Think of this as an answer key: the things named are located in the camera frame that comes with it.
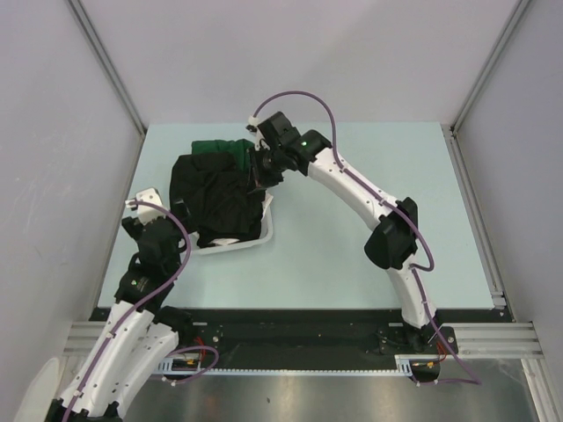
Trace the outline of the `black printed t shirt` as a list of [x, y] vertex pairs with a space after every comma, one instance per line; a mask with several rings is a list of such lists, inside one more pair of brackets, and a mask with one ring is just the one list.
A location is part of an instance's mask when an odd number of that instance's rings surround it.
[[172, 167], [171, 211], [188, 233], [198, 235], [201, 249], [221, 239], [258, 239], [264, 200], [265, 193], [251, 189], [248, 173], [229, 153], [182, 155]]

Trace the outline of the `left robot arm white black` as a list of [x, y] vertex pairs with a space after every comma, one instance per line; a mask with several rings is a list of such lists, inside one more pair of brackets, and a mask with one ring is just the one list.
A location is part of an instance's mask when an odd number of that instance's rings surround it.
[[48, 421], [122, 421], [157, 364], [194, 341], [186, 313], [162, 303], [190, 257], [179, 219], [156, 197], [130, 200], [122, 225], [138, 252], [121, 278], [106, 324], [83, 366], [50, 405]]

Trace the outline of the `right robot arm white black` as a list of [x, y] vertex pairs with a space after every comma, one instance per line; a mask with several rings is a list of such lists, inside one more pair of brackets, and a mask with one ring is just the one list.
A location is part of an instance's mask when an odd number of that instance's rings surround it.
[[361, 217], [371, 232], [364, 252], [372, 264], [386, 271], [399, 299], [404, 324], [399, 344], [427, 352], [438, 336], [435, 307], [415, 272], [420, 244], [417, 204], [410, 198], [397, 200], [354, 174], [333, 142], [314, 129], [300, 133], [281, 112], [265, 120], [252, 116], [246, 128], [257, 140], [249, 152], [256, 189], [277, 186], [283, 172], [298, 171], [329, 189]]

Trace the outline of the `green t shirt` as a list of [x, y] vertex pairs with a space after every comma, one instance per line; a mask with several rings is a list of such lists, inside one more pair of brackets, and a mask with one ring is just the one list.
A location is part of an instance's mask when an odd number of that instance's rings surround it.
[[235, 159], [238, 168], [241, 171], [250, 170], [250, 154], [249, 150], [254, 149], [255, 144], [246, 139], [239, 140], [206, 140], [193, 141], [191, 143], [191, 151], [194, 155], [208, 153], [229, 153]]

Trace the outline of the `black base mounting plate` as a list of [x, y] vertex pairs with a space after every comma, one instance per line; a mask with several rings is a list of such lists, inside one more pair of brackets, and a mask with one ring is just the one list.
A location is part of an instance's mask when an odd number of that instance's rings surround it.
[[506, 310], [440, 310], [429, 344], [416, 352], [399, 344], [404, 324], [389, 310], [177, 309], [186, 313], [179, 345], [192, 347], [173, 371], [218, 367], [262, 370], [377, 370], [409, 361], [420, 382], [438, 379], [458, 352], [446, 323], [510, 323]]

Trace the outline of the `left aluminium corner post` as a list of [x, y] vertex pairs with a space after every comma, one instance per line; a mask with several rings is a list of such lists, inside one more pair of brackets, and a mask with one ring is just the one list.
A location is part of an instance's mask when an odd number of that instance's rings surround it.
[[148, 132], [148, 128], [143, 123], [141, 114], [139, 113], [135, 103], [124, 84], [113, 59], [111, 58], [104, 41], [99, 35], [99, 31], [94, 25], [83, 1], [66, 0], [69, 12], [75, 19], [79, 30], [93, 53], [96, 61], [104, 73], [107, 82], [112, 88], [116, 98], [118, 99], [129, 121], [135, 128], [135, 131], [144, 138]]

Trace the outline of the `aluminium corner post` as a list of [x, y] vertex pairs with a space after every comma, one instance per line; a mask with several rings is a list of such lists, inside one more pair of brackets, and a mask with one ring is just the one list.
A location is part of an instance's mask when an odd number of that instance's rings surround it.
[[104, 41], [99, 35], [99, 31], [94, 25], [83, 1], [66, 0], [69, 12], [75, 19], [79, 30], [93, 53], [96, 61], [104, 73], [107, 82], [112, 88], [116, 98], [118, 99], [129, 121], [135, 128], [135, 131], [144, 138], [148, 132], [148, 128], [143, 123], [141, 114], [139, 113], [135, 103], [124, 84], [113, 59], [111, 58]]
[[517, 29], [524, 21], [530, 7], [535, 3], [532, 0], [518, 0], [510, 12], [508, 19], [503, 24], [501, 31], [496, 38], [490, 52], [488, 53], [484, 64], [482, 65], [475, 81], [464, 98], [454, 120], [449, 124], [450, 132], [457, 135], [461, 127], [464, 125], [470, 111], [475, 106], [489, 79], [492, 77], [495, 68], [501, 61], [501, 58], [508, 48], [509, 43], [514, 38]]

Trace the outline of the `right aluminium corner post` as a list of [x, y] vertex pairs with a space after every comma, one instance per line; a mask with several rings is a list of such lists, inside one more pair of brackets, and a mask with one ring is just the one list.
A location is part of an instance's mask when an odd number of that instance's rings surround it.
[[532, 0], [518, 0], [510, 12], [508, 19], [503, 24], [501, 31], [496, 38], [490, 52], [488, 53], [484, 64], [482, 65], [475, 81], [464, 98], [454, 120], [449, 124], [450, 132], [457, 135], [461, 127], [464, 125], [470, 111], [475, 106], [489, 79], [492, 77], [495, 68], [501, 61], [501, 58], [508, 48], [509, 43], [514, 38], [517, 29], [524, 21], [530, 7], [535, 3]]

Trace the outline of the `right aluminium frame rail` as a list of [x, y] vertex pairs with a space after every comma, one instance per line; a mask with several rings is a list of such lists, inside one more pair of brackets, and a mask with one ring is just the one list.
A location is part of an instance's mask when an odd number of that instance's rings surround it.
[[481, 265], [483, 266], [485, 272], [494, 307], [496, 309], [509, 309], [509, 302], [501, 278], [500, 269], [498, 267], [497, 259], [494, 256], [490, 238], [483, 220], [483, 215], [479, 208], [477, 196], [474, 191], [458, 139], [452, 128], [448, 125], [441, 125], [441, 128], [450, 154], [450, 160], [452, 162], [454, 172], [456, 173], [464, 206], [472, 227], [472, 233], [476, 241]]

